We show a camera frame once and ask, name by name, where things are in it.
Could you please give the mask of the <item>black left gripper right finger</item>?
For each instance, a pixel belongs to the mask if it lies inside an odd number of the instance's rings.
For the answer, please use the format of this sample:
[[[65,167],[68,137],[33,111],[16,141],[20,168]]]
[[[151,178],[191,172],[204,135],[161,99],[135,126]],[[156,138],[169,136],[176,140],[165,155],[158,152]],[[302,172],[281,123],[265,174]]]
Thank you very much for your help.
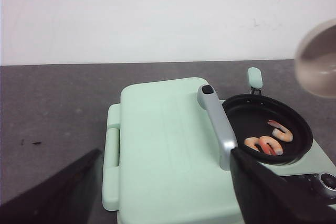
[[[230,172],[245,223],[335,223],[335,199],[313,188],[318,174],[278,176],[239,148],[230,153]]]

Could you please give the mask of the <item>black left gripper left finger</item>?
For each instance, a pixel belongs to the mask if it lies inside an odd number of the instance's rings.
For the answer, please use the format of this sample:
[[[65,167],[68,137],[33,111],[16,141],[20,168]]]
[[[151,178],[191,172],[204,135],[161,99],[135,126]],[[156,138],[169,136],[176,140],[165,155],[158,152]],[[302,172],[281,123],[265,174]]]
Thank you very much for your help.
[[[41,184],[1,205],[1,223],[87,223],[101,183],[93,149]]]

